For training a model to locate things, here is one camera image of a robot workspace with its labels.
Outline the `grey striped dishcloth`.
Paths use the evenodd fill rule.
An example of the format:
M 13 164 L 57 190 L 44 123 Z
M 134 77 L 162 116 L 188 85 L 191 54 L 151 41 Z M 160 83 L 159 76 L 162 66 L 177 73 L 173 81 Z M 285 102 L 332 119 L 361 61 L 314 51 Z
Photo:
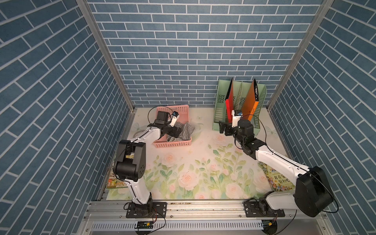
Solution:
M 168 135 L 167 142 L 180 142 L 180 141 L 189 141 L 192 137 L 192 134 L 195 130 L 195 127 L 191 125 L 189 122 L 180 123 L 176 122 L 175 127 L 181 128 L 182 132 L 179 134 L 177 138 Z

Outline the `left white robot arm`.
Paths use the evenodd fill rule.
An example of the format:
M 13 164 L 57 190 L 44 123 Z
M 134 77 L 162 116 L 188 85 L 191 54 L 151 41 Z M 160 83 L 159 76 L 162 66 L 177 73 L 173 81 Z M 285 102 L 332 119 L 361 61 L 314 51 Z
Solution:
M 182 129 L 175 126 L 178 118 L 179 113 L 176 111 L 172 114 L 159 111 L 155 121 L 138 137 L 119 141 L 113 173 L 117 179 L 126 183 L 133 203 L 147 205 L 152 202 L 151 192 L 146 188 L 143 179 L 146 170 L 146 147 L 166 134 L 179 137 Z

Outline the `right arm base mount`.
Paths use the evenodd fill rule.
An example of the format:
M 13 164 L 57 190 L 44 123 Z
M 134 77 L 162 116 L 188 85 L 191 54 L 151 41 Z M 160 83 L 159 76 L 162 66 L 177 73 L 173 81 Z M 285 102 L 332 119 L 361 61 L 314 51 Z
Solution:
M 246 217 L 285 217 L 284 210 L 273 210 L 266 204 L 265 200 L 247 200 L 243 202 Z

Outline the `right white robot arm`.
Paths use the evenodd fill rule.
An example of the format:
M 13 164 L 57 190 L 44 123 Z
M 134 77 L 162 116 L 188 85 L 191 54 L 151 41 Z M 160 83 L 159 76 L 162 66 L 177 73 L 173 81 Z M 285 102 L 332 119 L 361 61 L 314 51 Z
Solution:
M 233 136 L 246 155 L 272 167 L 294 185 L 292 190 L 269 192 L 260 198 L 262 214 L 271 210 L 300 210 L 309 217 L 316 217 L 337 202 L 323 169 L 308 167 L 274 152 L 266 142 L 255 137 L 249 120 L 240 119 L 237 126 L 219 122 L 219 132 Z

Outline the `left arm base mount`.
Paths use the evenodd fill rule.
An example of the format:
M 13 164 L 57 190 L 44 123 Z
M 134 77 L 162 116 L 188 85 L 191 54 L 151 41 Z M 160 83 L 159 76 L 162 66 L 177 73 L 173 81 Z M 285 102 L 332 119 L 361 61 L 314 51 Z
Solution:
M 139 205 L 133 202 L 126 203 L 123 207 L 126 218 L 163 218 L 166 216 L 167 203 L 153 202 Z

